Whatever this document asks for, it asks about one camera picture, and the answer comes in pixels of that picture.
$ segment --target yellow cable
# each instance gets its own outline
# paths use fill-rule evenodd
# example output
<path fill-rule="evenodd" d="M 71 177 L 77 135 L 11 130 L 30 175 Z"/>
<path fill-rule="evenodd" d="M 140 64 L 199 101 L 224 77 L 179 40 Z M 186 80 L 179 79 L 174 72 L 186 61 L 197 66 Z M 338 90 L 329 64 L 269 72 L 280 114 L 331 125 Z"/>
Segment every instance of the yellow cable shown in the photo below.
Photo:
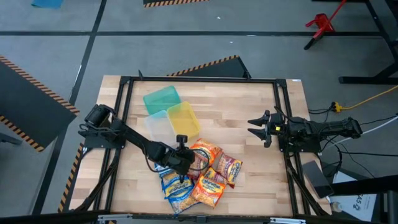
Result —
<path fill-rule="evenodd" d="M 341 109 L 341 110 L 350 110 L 350 109 L 353 109 L 353 108 L 355 108 L 355 107 L 357 107 L 357 106 L 359 106 L 359 105 L 362 105 L 362 104 L 368 102 L 369 100 L 373 100 L 373 99 L 375 99 L 375 98 L 377 98 L 377 97 L 379 97 L 379 96 L 381 96 L 381 95 L 383 95 L 383 94 L 389 93 L 389 92 L 391 92 L 392 90 L 395 90 L 396 88 L 398 88 L 398 85 L 392 87 L 391 89 L 389 89 L 389 90 L 387 90 L 387 91 L 384 91 L 384 92 L 382 92 L 382 93 L 379 93 L 379 94 L 377 94 L 376 96 L 372 96 L 372 97 L 370 97 L 370 98 L 367 99 L 367 100 L 364 100 L 364 101 L 362 101 L 362 102 L 360 102 L 360 103 L 357 103 L 357 104 L 355 104 L 354 106 L 350 106 L 350 107 L 347 107 L 347 108 L 341 107 L 340 109 Z"/>

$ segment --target white cable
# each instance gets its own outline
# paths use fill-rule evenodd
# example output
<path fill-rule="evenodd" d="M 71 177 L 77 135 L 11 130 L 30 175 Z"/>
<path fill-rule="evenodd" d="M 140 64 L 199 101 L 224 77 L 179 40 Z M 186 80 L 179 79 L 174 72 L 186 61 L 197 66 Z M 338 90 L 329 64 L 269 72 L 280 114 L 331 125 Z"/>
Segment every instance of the white cable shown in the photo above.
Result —
<path fill-rule="evenodd" d="M 392 118 L 391 120 L 385 122 L 384 124 L 382 124 L 382 125 L 380 125 L 380 126 L 378 126 L 378 127 L 372 128 L 372 129 L 370 129 L 370 130 L 368 130 L 368 131 L 365 131 L 364 133 L 362 133 L 362 135 L 367 134 L 367 133 L 370 133 L 370 132 L 372 132 L 372 131 L 375 131 L 375 130 L 377 130 L 377 129 L 379 129 L 379 128 L 382 128 L 383 126 L 385 126 L 385 125 L 387 125 L 387 124 L 389 124 L 389 123 L 395 121 L 396 119 L 398 119 L 398 116 L 396 116 L 395 118 Z M 345 142 L 345 141 L 350 140 L 350 139 L 352 139 L 352 138 L 346 138 L 346 139 L 340 140 L 340 141 L 338 141 L 338 142 L 332 144 L 331 146 L 328 146 L 327 149 L 330 148 L 330 147 L 332 147 L 332 146 L 334 146 L 335 144 L 339 144 L 339 143 Z"/>

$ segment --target red object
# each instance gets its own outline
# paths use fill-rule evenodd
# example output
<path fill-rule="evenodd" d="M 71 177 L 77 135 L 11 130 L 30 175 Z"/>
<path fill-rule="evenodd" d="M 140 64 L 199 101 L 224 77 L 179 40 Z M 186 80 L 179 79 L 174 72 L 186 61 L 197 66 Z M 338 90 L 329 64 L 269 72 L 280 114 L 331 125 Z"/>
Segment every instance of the red object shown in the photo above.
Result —
<path fill-rule="evenodd" d="M 337 7 L 336 11 L 331 15 L 330 18 L 325 13 L 317 14 L 315 16 L 315 19 L 312 20 L 311 22 L 307 23 L 305 26 L 310 27 L 312 24 L 316 24 L 319 28 L 319 30 L 315 33 L 313 36 L 314 39 L 317 39 L 319 36 L 321 36 L 324 32 L 334 32 L 335 29 L 331 25 L 331 20 L 334 18 L 334 16 L 337 14 L 337 12 L 343 7 L 343 5 L 346 3 L 347 0 L 342 0 L 340 5 Z"/>

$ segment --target orange snack bag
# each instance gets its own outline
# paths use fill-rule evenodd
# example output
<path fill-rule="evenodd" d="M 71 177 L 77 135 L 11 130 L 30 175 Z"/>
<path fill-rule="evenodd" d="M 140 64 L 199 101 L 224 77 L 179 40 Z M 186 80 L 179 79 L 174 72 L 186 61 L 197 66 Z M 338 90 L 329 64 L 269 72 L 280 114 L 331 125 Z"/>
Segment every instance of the orange snack bag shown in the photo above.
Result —
<path fill-rule="evenodd" d="M 225 187 L 225 184 L 217 183 L 214 180 L 200 176 L 192 190 L 191 196 L 195 200 L 215 208 L 223 195 Z"/>
<path fill-rule="evenodd" d="M 242 167 L 242 161 L 227 156 L 223 153 L 218 162 L 216 171 L 219 172 L 228 181 L 228 185 L 235 187 L 235 180 Z"/>
<path fill-rule="evenodd" d="M 225 177 L 223 177 L 222 175 L 220 175 L 219 173 L 217 173 L 213 168 L 209 168 L 205 174 L 206 178 L 209 178 L 211 180 L 214 180 L 217 183 L 221 183 L 221 184 L 228 184 L 228 181 L 225 179 Z"/>
<path fill-rule="evenodd" d="M 207 161 L 201 160 L 197 154 L 195 156 L 195 162 L 193 162 L 188 170 L 187 176 L 192 178 L 193 180 L 197 180 L 202 174 L 206 172 L 205 166 L 207 165 Z"/>
<path fill-rule="evenodd" d="M 205 151 L 207 156 L 210 159 L 209 160 L 209 166 L 211 166 L 214 163 L 214 160 L 216 159 L 218 154 L 223 151 L 220 147 L 218 147 L 218 146 L 216 146 L 216 145 L 214 145 L 214 144 L 212 144 L 212 143 L 210 143 L 210 142 L 208 142 L 206 140 L 203 140 L 203 139 L 198 139 L 196 141 L 196 143 L 193 146 L 190 147 L 190 149 L 201 149 L 201 150 Z M 197 151 L 195 151 L 195 153 L 197 154 L 197 156 L 200 159 L 203 159 L 204 161 L 207 161 L 207 158 L 204 155 L 203 151 L 197 150 Z"/>

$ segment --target green plastic container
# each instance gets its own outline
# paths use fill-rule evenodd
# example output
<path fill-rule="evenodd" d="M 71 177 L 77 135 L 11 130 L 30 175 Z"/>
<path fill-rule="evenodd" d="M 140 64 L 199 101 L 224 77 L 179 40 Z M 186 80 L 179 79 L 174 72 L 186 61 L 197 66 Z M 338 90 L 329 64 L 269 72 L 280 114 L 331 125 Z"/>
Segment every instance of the green plastic container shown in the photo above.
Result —
<path fill-rule="evenodd" d="M 168 86 L 144 96 L 144 103 L 150 115 L 167 111 L 170 107 L 181 103 L 180 96 L 174 86 Z"/>

